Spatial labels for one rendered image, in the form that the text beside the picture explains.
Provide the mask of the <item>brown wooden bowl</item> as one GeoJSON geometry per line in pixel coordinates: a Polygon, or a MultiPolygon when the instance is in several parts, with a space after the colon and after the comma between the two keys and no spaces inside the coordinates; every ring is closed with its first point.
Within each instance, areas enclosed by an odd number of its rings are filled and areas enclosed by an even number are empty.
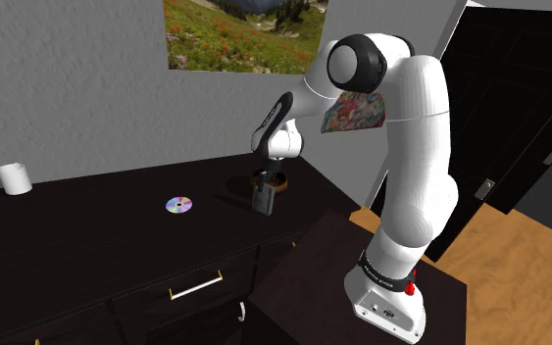
{"type": "MultiPolygon", "coordinates": [[[[258,169],[252,173],[252,176],[250,177],[250,183],[252,186],[257,185],[259,174],[262,171],[263,169],[258,169]]],[[[276,193],[281,193],[287,188],[287,177],[283,172],[277,172],[272,179],[267,181],[267,184],[272,186],[276,190],[276,193]]]]}

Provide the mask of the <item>shiny compact disc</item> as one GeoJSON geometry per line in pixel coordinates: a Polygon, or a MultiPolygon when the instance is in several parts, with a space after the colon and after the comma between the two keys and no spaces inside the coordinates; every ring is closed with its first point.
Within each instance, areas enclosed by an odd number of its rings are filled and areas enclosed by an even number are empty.
{"type": "Polygon", "coordinates": [[[193,202],[190,198],[184,196],[177,196],[170,199],[166,203],[166,210],[172,214],[183,214],[188,212],[193,206],[193,202]]]}

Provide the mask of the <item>dark robot stand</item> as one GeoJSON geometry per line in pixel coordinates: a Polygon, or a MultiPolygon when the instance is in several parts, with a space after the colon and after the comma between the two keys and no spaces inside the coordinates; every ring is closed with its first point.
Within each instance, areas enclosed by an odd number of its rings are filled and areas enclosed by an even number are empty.
{"type": "MultiPolygon", "coordinates": [[[[250,295],[242,345],[407,345],[357,318],[344,291],[372,237],[326,212],[250,295]]],[[[427,312],[417,345],[466,345],[466,284],[420,261],[416,289],[427,312]]]]}

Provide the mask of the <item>dark wooden chest of drawers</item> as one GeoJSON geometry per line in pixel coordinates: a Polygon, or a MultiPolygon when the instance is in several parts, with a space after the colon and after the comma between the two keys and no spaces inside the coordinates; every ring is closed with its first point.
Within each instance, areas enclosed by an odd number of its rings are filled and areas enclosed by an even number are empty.
{"type": "Polygon", "coordinates": [[[269,216],[243,154],[0,190],[0,345],[241,345],[248,295],[328,211],[357,204],[301,158],[269,216]],[[172,214],[177,196],[192,208],[172,214]]]}

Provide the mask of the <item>black door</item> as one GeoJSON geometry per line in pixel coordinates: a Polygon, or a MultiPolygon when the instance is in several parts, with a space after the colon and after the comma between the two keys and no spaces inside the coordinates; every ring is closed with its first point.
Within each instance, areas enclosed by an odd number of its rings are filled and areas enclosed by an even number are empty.
{"type": "Polygon", "coordinates": [[[441,64],[459,201],[434,262],[483,204],[508,214],[552,163],[552,11],[468,8],[441,64]]]}

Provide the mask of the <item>white cup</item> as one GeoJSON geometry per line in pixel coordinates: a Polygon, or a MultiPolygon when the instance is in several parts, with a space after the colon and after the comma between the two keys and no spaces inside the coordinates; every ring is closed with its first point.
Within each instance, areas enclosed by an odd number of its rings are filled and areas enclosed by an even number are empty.
{"type": "Polygon", "coordinates": [[[22,195],[32,189],[25,165],[21,163],[1,166],[0,180],[7,195],[22,195]]]}

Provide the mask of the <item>colourful patterned wall picture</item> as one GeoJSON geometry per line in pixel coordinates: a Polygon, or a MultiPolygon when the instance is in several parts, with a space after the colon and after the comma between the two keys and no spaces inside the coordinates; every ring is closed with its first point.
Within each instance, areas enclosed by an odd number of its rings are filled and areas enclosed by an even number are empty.
{"type": "Polygon", "coordinates": [[[344,91],[326,111],[321,133],[382,127],[385,104],[379,93],[344,91]]]}

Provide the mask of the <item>mountain meadow wall picture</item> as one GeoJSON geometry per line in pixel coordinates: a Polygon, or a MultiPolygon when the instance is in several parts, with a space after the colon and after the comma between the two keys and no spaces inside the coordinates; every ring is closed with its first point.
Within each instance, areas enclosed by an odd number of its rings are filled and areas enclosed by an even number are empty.
{"type": "Polygon", "coordinates": [[[168,68],[304,74],[328,0],[163,0],[168,68]]]}

